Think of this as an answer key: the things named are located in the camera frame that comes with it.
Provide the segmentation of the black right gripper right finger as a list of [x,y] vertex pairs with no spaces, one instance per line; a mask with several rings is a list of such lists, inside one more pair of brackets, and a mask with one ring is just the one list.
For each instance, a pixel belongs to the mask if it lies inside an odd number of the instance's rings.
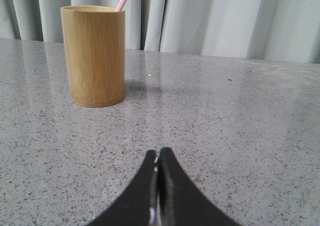
[[162,225],[238,225],[194,185],[169,147],[160,150],[158,185]]

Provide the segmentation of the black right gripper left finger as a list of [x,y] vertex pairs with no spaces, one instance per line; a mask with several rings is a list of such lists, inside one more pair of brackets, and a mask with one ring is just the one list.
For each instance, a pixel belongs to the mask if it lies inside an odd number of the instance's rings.
[[144,160],[121,195],[89,225],[156,225],[158,159],[154,150]]

